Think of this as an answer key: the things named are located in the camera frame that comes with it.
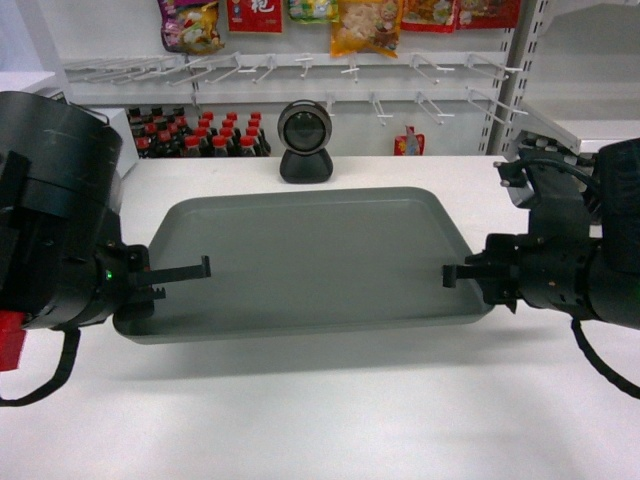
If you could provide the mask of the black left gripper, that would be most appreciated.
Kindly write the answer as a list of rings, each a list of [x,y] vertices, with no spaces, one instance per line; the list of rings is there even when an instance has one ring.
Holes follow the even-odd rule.
[[[149,318],[166,289],[148,286],[211,276],[207,255],[199,264],[149,270],[147,247],[122,241],[110,200],[20,201],[14,226],[14,310],[25,330],[93,325],[117,310],[115,320]]]

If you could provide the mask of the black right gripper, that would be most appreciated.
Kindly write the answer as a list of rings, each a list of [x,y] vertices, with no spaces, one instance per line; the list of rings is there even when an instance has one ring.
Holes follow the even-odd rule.
[[[474,280],[489,305],[511,311],[523,301],[579,320],[596,320],[589,275],[600,242],[590,236],[590,214],[583,195],[540,194],[529,210],[525,234],[488,235],[484,250],[464,265],[442,267],[442,286]]]

